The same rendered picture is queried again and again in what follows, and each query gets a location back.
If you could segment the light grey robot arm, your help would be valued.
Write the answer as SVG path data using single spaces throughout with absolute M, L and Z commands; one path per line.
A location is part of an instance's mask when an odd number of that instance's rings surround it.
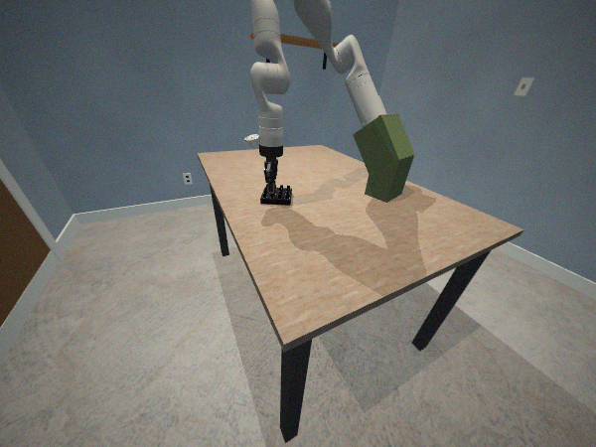
M 250 79 L 255 93 L 259 133 L 244 138 L 244 145 L 283 146 L 283 109 L 269 102 L 265 94 L 284 94 L 290 74 L 283 55 L 280 23 L 273 0 L 249 0 L 256 52 L 272 61 L 255 63 Z M 295 11 L 319 43 L 334 69 L 344 74 L 353 68 L 345 85 L 362 127 L 386 114 L 377 94 L 357 39 L 349 35 L 336 48 L 332 44 L 332 7 L 329 0 L 293 0 Z

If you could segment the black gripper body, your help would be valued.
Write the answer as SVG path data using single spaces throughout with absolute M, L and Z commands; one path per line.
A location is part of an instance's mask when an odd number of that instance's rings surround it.
M 259 145 L 259 154 L 266 158 L 266 169 L 268 162 L 270 162 L 270 170 L 272 170 L 274 173 L 274 162 L 277 157 L 281 157 L 283 155 L 283 146 L 265 147 Z

